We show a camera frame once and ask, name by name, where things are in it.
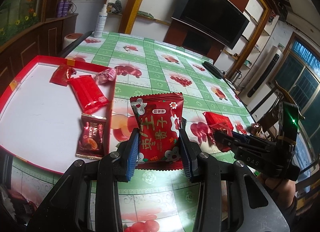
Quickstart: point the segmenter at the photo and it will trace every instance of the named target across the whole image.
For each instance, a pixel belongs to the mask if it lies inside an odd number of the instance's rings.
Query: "person's hand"
[[[259,174],[257,179],[262,183],[262,185],[266,185],[270,189],[274,189],[281,181],[278,178],[268,178],[263,174]],[[284,179],[282,183],[276,188],[271,197],[276,202],[278,207],[287,209],[291,206],[294,195],[296,193],[296,185],[292,180]]]

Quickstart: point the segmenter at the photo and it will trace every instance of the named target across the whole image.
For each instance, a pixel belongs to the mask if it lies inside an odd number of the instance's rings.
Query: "purple bottle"
[[[65,17],[68,14],[69,11],[69,0],[66,0],[63,4],[63,10],[62,10],[62,16]]]
[[[57,18],[62,17],[63,5],[64,5],[64,0],[60,0],[58,4],[58,9],[57,9]]]

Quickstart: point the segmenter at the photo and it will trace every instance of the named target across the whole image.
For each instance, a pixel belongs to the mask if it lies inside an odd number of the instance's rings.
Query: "wall mural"
[[[40,21],[41,0],[4,0],[0,6],[0,46]]]

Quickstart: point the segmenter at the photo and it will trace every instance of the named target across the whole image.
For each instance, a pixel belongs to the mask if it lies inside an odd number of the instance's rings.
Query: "tv cabinet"
[[[224,49],[224,45],[214,38],[177,20],[172,20],[164,42],[204,55],[214,62]]]

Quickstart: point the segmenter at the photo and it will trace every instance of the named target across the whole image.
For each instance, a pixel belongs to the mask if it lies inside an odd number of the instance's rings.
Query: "pink candy wrapper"
[[[108,81],[113,81],[117,76],[117,71],[114,68],[106,69],[98,73],[93,79],[96,84],[103,84]]]

